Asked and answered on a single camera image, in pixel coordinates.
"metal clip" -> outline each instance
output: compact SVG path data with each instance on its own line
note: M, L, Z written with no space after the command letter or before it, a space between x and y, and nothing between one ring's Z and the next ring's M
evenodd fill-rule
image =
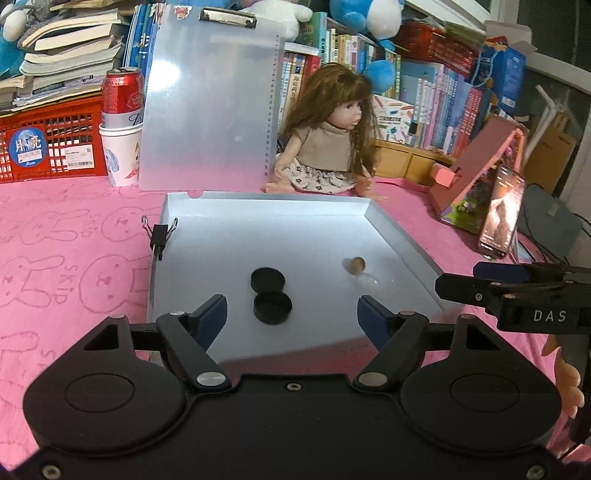
M142 227L148 233L150 238L150 249L154 252L154 256L161 261L164 248L166 248L166 242L177 229L178 218L173 220L172 225L168 228L168 225L156 224L153 228L150 228L148 223L148 217L142 215Z
M199 20L206 22L223 23L234 27L255 29L256 17L246 12L236 12L223 8L204 7L199 15Z

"white tray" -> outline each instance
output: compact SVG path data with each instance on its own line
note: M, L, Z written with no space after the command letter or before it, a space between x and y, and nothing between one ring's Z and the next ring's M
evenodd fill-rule
M228 321L207 353L218 363L342 344L364 337L357 300L371 295L392 312L415 310L448 322L457 304L434 291L438 266L375 202L354 197L169 193L161 223L178 227L152 266L150 321L192 312L214 294ZM345 258L367 268L353 276ZM266 325L253 313L251 272L281 271L293 302L289 319Z

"cardboard box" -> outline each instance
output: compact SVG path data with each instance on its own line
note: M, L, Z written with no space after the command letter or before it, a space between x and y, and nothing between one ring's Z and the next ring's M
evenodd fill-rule
M378 120L378 140L405 144L413 121L414 105L372 95L372 108Z
M527 183L537 183L547 193L552 194L576 144L575 138L550 125L523 169Z

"black lid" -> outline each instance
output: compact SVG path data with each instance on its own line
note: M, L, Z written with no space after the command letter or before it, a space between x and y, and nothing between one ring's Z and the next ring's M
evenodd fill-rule
M255 317L269 325L286 321L292 308L291 299L280 291L259 293L254 301Z
M285 277L275 268L257 268L251 274L251 287L257 293L281 291L285 287Z

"clipboard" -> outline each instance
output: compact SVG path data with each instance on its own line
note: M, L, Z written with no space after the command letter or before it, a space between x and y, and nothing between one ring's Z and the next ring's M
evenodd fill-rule
M166 5L145 101L142 190L259 190L275 161L284 27Z

